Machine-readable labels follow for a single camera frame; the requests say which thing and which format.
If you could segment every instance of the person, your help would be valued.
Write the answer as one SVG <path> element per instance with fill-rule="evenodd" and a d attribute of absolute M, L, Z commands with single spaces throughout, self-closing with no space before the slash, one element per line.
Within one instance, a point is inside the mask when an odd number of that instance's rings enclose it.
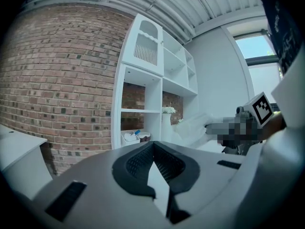
<path fill-rule="evenodd" d="M 303 0 L 261 0 L 269 23 L 271 42 L 279 58 L 283 76 L 297 56 L 304 41 L 304 20 L 300 16 L 297 4 Z M 276 114 L 264 127 L 262 140 L 286 127 L 281 113 Z"/>

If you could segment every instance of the black slot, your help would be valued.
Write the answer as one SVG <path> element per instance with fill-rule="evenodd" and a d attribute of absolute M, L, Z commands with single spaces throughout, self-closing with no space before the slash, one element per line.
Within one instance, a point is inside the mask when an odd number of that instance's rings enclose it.
<path fill-rule="evenodd" d="M 86 186 L 87 185 L 82 182 L 72 182 L 45 210 L 46 213 L 62 222 Z"/>
<path fill-rule="evenodd" d="M 221 165 L 221 166 L 225 166 L 225 167 L 229 167 L 229 168 L 232 168 L 232 169 L 239 169 L 239 167 L 242 165 L 242 164 L 238 164 L 238 163 L 234 163 L 234 162 L 230 162 L 230 161 L 225 161 L 225 160 L 220 160 L 217 162 L 218 165 Z"/>

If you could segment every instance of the white cabinet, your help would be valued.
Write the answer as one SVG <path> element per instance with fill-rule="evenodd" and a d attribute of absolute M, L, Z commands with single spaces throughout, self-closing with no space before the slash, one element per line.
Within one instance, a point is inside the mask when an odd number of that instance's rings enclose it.
<path fill-rule="evenodd" d="M 145 87 L 144 109 L 122 108 L 123 83 Z M 162 94 L 183 97 L 183 117 L 198 112 L 193 57 L 162 27 L 138 14 L 123 43 L 112 98 L 112 148 L 121 147 L 121 115 L 143 113 L 144 130 L 161 139 Z"/>

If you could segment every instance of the white wall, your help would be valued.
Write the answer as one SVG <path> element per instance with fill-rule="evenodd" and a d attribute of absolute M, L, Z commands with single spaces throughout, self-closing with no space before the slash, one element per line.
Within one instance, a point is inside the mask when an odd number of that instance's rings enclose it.
<path fill-rule="evenodd" d="M 201 111 L 234 116 L 238 106 L 254 97 L 245 59 L 226 28 L 206 32 L 185 48 L 194 58 Z"/>
<path fill-rule="evenodd" d="M 264 92 L 271 104 L 276 103 L 271 92 L 280 83 L 280 72 L 277 63 L 251 66 L 249 71 L 253 82 L 254 94 L 258 95 Z"/>

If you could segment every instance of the ceiling beam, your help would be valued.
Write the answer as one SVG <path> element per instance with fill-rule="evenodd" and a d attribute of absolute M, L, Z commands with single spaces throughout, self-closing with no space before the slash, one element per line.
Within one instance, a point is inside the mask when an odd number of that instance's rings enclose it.
<path fill-rule="evenodd" d="M 209 20 L 201 25 L 195 27 L 196 36 L 201 35 L 209 30 L 212 30 L 216 27 L 234 22 L 239 20 L 248 19 L 251 17 L 264 16 L 265 11 L 263 6 L 257 6 L 242 10 L 236 10 L 231 13 L 227 13 L 221 16 L 216 17 L 215 19 Z"/>

